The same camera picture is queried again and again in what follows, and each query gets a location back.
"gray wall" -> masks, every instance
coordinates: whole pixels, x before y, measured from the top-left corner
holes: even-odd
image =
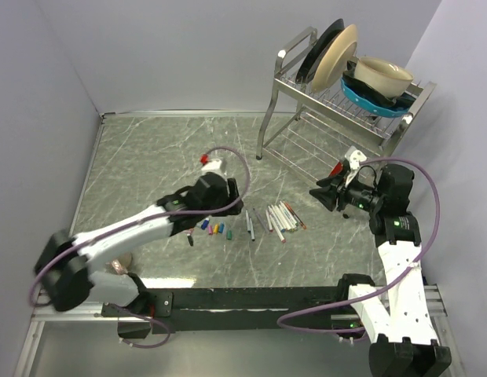
[[[0,0],[0,376],[31,315],[32,266],[69,225],[98,115],[32,0]]]
[[[36,0],[99,112],[264,110],[276,53],[344,17],[359,54],[406,64],[440,0]],[[277,109],[291,110],[291,102]]]
[[[443,0],[409,61],[438,87],[397,155],[422,163],[441,195],[441,228],[424,262],[441,289],[467,375],[487,376],[487,0]],[[423,180],[413,208],[428,237]]]

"gray marble surface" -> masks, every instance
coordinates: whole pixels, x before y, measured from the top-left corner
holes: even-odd
[[[287,119],[274,116],[269,134]],[[256,241],[252,242],[244,214],[212,218],[211,224],[222,220],[233,231],[232,240],[208,236],[201,229],[193,234],[194,247],[183,234],[158,240],[133,251],[130,271],[165,287],[328,286],[335,285],[343,273],[367,273],[382,284],[383,267],[365,215],[343,219],[330,213],[309,195],[309,186],[286,168],[266,157],[257,161],[261,121],[261,116],[107,118],[75,232],[127,218],[156,199],[192,185],[200,175],[201,154],[215,145],[228,145],[241,150],[251,168],[245,206],[264,216],[267,204],[288,201],[308,229],[287,233],[287,242],[281,243],[254,220]],[[301,125],[298,130],[305,137],[312,132]],[[339,146],[325,148],[336,151]],[[229,176],[242,189],[244,170],[239,160],[226,152],[219,155],[227,158]]]

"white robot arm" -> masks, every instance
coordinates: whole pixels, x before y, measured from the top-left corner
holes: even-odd
[[[422,241],[418,222],[408,211],[414,173],[389,163],[378,182],[374,177],[373,185],[366,185],[357,179],[365,160],[352,147],[310,194],[331,211],[344,210],[349,204],[369,213],[369,228],[386,281],[392,285],[387,292],[390,307],[382,304],[371,277],[358,274],[343,276],[336,300],[339,305],[329,306],[350,304],[357,312],[372,343],[369,364],[373,376],[439,376],[451,364],[451,353],[439,344],[427,308],[419,261]],[[343,337],[352,336],[341,332]]]
[[[62,258],[41,279],[55,310],[67,311],[90,300],[124,307],[133,305],[140,311],[137,306],[146,305],[147,301],[141,297],[144,285],[140,278],[132,273],[112,275],[104,272],[103,268],[106,263],[135,247],[191,229],[206,217],[205,214],[186,213],[160,217],[160,214],[166,211],[215,210],[239,197],[235,179],[226,178],[225,160],[205,159],[202,164],[202,175],[194,186],[164,196],[130,218],[74,236],[65,231],[53,234],[35,265],[36,275],[69,247],[84,245],[77,253]],[[218,216],[239,214],[243,205],[240,201]]]

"red object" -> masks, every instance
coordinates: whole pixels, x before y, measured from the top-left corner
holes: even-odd
[[[202,155],[200,162],[202,163],[202,165],[205,165],[206,163],[208,163],[209,162],[209,155]]]
[[[329,177],[332,177],[333,175],[337,175],[341,173],[343,170],[343,164],[341,162],[337,163],[332,172],[329,174]]]

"dish rack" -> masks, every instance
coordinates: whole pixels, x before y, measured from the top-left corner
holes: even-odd
[[[290,57],[289,53],[309,38],[308,46]],[[382,118],[348,100],[338,82],[319,93],[311,83],[295,82],[297,65],[317,41],[317,29],[308,27],[281,49],[275,61],[271,101],[258,134],[256,158],[263,155],[277,160],[309,184],[331,172],[346,150],[354,145],[368,158],[390,156],[434,91],[436,84],[412,83],[406,90],[416,100],[400,118]],[[275,111],[278,93],[297,101],[296,113],[265,141],[269,121]]]

